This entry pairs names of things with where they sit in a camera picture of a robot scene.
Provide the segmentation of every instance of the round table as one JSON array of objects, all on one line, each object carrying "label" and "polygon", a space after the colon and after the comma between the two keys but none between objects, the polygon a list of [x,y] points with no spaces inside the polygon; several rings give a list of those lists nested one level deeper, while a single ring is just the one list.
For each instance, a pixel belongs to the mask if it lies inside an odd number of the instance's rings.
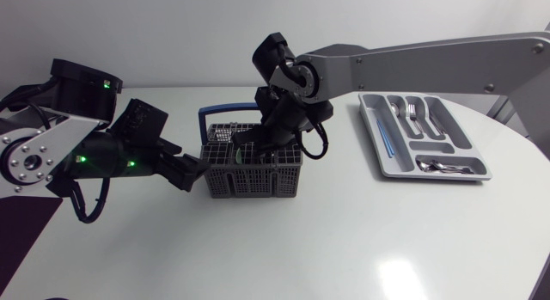
[{"label": "round table", "polygon": [[[162,137],[199,156],[199,108],[250,102],[255,90],[125,89],[117,116],[131,98],[148,102],[169,114]],[[61,205],[3,297],[529,297],[550,252],[550,162],[533,144],[446,101],[493,178],[390,179],[357,95],[331,102],[328,153],[304,159],[294,199],[212,199],[203,179],[190,193],[158,175],[113,179],[97,222],[79,223],[70,202]],[[259,112],[209,118],[259,120]],[[99,181],[81,183],[91,203]]]}]

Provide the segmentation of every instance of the cutlery basket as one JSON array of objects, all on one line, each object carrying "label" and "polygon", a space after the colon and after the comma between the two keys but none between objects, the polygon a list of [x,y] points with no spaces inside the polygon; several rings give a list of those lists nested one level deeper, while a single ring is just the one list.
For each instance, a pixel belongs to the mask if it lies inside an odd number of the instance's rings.
[{"label": "cutlery basket", "polygon": [[271,155],[256,156],[254,143],[236,148],[231,137],[258,124],[224,123],[205,128],[207,114],[256,109],[255,103],[236,103],[199,110],[203,143],[200,158],[211,164],[205,178],[212,198],[296,196],[302,166],[302,151],[297,144],[275,150]]}]

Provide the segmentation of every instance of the gray cutlery tray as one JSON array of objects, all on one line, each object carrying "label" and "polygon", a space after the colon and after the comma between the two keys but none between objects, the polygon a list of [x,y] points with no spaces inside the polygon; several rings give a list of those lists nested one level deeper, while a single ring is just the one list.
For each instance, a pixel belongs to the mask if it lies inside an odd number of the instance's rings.
[{"label": "gray cutlery tray", "polygon": [[[361,115],[375,145],[382,173],[388,177],[438,180],[486,181],[491,171],[459,123],[436,96],[417,93],[360,93]],[[390,103],[399,108],[395,115]],[[420,133],[410,119],[408,105],[416,107]],[[380,121],[391,143],[390,157],[376,121]],[[439,133],[437,123],[446,133]],[[417,161],[470,168],[474,174],[425,172]]]}]

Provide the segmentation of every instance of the grid mesh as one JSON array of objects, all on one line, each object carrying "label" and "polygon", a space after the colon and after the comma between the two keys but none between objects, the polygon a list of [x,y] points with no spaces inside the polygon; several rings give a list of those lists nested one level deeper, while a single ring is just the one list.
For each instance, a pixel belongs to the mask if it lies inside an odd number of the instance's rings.
[{"label": "grid mesh", "polygon": [[237,163],[238,149],[231,137],[256,125],[212,124],[208,129],[209,142],[203,145],[200,156],[211,164],[205,178],[213,198],[296,196],[302,165],[297,144],[263,156],[256,156],[254,143],[243,144],[242,163]]}]

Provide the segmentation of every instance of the blue utensil handle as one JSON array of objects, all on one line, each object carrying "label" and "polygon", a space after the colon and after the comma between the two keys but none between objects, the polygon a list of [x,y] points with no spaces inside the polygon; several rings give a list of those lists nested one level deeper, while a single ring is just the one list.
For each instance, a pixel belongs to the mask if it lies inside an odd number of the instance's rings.
[{"label": "blue utensil handle", "polygon": [[243,102],[243,103],[226,103],[210,107],[202,107],[199,109],[199,129],[200,129],[200,140],[203,145],[208,143],[208,136],[206,130],[206,115],[215,114],[215,113],[224,113],[232,111],[250,111],[250,110],[260,110],[256,102]]},{"label": "blue utensil handle", "polygon": [[376,124],[378,125],[378,129],[380,130],[380,134],[382,135],[382,141],[384,142],[384,146],[386,147],[386,151],[388,152],[389,158],[392,158],[395,155],[394,149],[392,148],[392,144],[389,142],[388,136],[386,135],[386,131],[384,130],[384,127],[380,123],[380,120],[376,120]]}]

